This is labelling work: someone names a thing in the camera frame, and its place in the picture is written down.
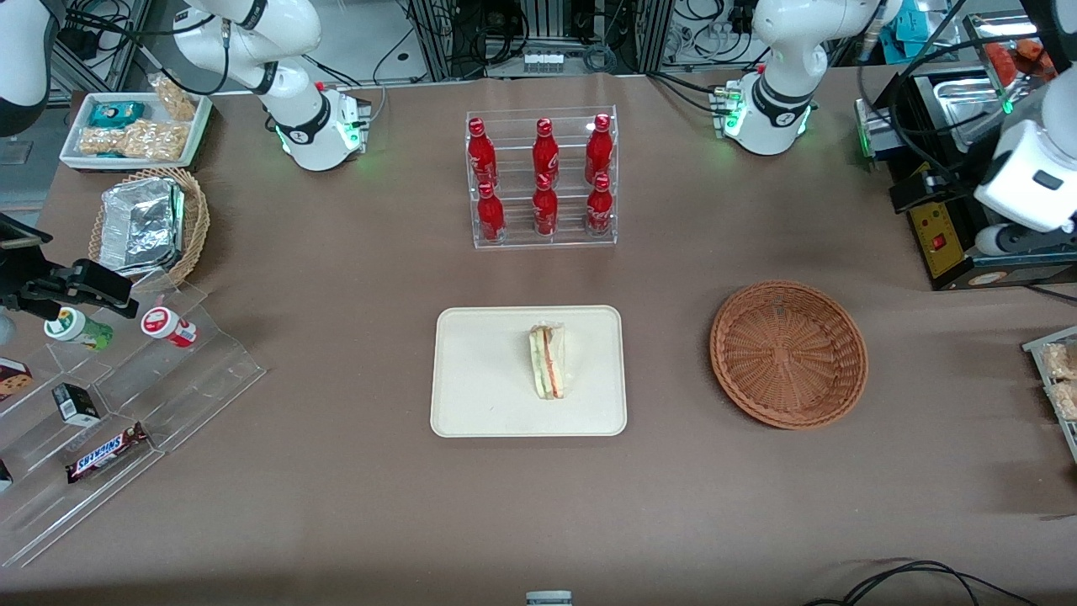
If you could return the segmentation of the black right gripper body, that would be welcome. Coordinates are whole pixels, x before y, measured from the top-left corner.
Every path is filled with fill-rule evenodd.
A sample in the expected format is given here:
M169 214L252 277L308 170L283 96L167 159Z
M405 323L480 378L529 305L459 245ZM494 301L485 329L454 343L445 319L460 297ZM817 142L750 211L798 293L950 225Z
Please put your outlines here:
M64 304L78 304L69 279L73 268L48 268L40 274L18 268L3 268L1 304L10 311L26 311L42 319L56 319Z

